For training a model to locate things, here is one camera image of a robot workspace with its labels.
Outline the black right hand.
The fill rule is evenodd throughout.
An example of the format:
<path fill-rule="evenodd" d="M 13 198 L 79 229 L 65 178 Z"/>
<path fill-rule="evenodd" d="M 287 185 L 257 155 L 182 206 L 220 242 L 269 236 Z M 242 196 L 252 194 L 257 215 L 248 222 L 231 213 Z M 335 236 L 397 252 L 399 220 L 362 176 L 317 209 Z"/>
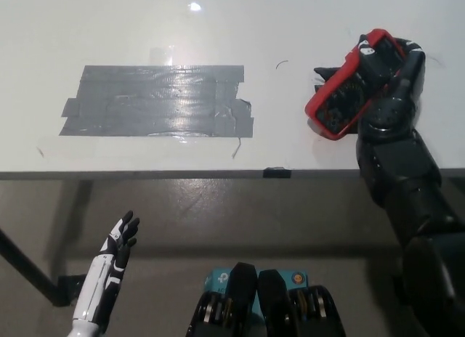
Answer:
<path fill-rule="evenodd" d="M 390 77 L 387 87 L 372 100 L 358 120 L 358 139 L 364 143 L 387 144 L 414 136 L 414 121 L 423 91 L 426 55 L 419 44 L 394 38 L 405 56 Z"/>

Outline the white and black left hand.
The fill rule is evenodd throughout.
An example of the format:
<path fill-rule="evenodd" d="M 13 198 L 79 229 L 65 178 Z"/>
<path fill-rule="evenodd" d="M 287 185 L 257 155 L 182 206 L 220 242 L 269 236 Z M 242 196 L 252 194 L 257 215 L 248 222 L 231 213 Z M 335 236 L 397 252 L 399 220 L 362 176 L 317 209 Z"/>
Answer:
<path fill-rule="evenodd" d="M 118 298 L 140 220 L 128 211 L 92 260 L 73 313 L 68 337 L 103 336 Z"/>

